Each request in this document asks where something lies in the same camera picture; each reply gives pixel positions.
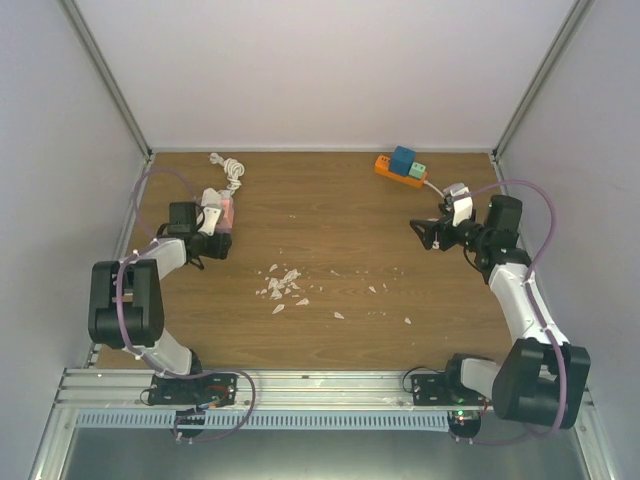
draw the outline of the pink object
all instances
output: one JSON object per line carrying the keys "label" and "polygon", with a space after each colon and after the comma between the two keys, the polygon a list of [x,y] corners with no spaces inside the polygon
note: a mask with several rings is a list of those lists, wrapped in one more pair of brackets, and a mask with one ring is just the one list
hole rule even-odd
{"label": "pink object", "polygon": [[220,221],[218,222],[218,225],[216,225],[216,232],[231,233],[231,227],[233,226],[233,216],[235,213],[233,198],[228,195],[228,191],[226,190],[222,192],[222,195],[223,197],[227,197],[227,198],[223,198],[222,202],[220,202],[220,206],[224,211],[224,216],[220,219]]}

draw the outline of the wood grain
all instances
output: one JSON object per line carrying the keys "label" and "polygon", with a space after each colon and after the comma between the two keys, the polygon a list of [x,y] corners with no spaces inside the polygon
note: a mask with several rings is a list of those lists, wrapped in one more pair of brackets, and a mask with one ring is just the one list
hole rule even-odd
{"label": "wood grain", "polygon": [[[427,252],[409,227],[410,219],[439,216],[434,192],[374,174],[371,153],[226,156],[246,166],[229,258],[205,260],[202,272],[184,267],[162,283],[166,327],[205,366],[439,368],[456,352],[496,359],[508,352],[499,304],[461,250]],[[419,161],[442,187],[495,181],[486,155],[420,154]],[[206,154],[160,154],[156,165],[177,169],[198,192],[226,185]],[[481,219],[489,196],[476,198]],[[187,199],[179,180],[156,175],[144,194],[144,220],[155,229],[167,221],[169,202]],[[130,246],[147,242],[136,228]],[[265,277],[282,278],[285,268],[303,273],[298,293],[309,305],[295,306],[291,294],[281,301],[256,295]],[[272,315],[278,303],[286,307]],[[106,347],[98,365],[141,366]]]}

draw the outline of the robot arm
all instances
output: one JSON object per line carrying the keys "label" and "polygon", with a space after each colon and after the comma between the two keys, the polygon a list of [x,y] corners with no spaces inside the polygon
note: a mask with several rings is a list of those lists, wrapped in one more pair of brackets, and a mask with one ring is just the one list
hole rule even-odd
{"label": "robot arm", "polygon": [[[123,309],[127,332],[133,346],[153,358],[163,371],[188,375],[199,369],[194,352],[180,345],[164,328],[160,280],[187,264],[203,269],[201,256],[227,257],[231,234],[216,231],[223,214],[227,213],[221,201],[218,192],[207,189],[200,205],[172,203],[169,222],[158,231],[157,245],[141,253],[125,272]],[[114,301],[120,264],[121,261],[99,262],[93,267],[89,334],[95,343],[128,351],[120,334]]]}
{"label": "robot arm", "polygon": [[[427,250],[446,251],[461,245],[465,254],[476,254],[474,266],[500,302],[513,347],[502,365],[473,355],[454,355],[445,372],[447,388],[455,399],[471,391],[482,394],[492,401],[500,418],[552,425],[559,406],[559,379],[557,359],[545,333],[548,329],[560,346],[567,371],[567,402],[561,428],[570,428],[586,384],[589,355],[584,348],[570,345],[555,324],[535,277],[525,281],[531,260],[517,248],[522,202],[494,195],[487,218],[480,224],[475,221],[471,198],[458,199],[468,192],[462,184],[449,187],[445,190],[445,203],[440,206],[444,214],[440,219],[412,220],[410,225]],[[526,294],[526,282],[546,322],[544,327]]]}

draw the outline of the white cable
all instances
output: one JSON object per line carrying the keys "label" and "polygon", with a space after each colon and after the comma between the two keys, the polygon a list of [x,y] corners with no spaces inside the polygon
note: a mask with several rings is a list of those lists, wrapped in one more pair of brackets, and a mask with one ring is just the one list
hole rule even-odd
{"label": "white cable", "polygon": [[442,198],[444,198],[444,193],[442,193],[442,190],[440,190],[438,187],[436,187],[433,183],[431,183],[429,180],[425,180],[424,184],[431,187],[438,195],[440,195]]}
{"label": "white cable", "polygon": [[227,158],[226,160],[222,158],[217,153],[212,153],[209,155],[209,160],[213,165],[222,165],[224,168],[224,173],[227,174],[227,180],[229,181],[229,185],[227,185],[227,189],[233,195],[237,189],[240,188],[242,182],[239,178],[244,175],[244,165],[242,165],[235,158]]}

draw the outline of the orange power strip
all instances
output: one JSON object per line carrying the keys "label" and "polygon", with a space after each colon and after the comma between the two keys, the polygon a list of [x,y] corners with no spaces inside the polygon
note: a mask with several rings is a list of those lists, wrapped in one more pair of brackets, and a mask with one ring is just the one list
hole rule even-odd
{"label": "orange power strip", "polygon": [[390,172],[389,164],[391,164],[391,158],[385,155],[380,155],[376,160],[376,164],[373,167],[373,170],[378,175],[384,175],[385,177],[389,177],[392,180],[395,180],[400,183],[404,183],[411,187],[415,187],[415,188],[423,187],[424,181],[427,179],[427,172],[424,172],[424,175],[422,175],[422,178],[420,180],[418,180],[417,178],[409,177],[409,176],[403,177],[402,175],[397,175],[393,172]]}

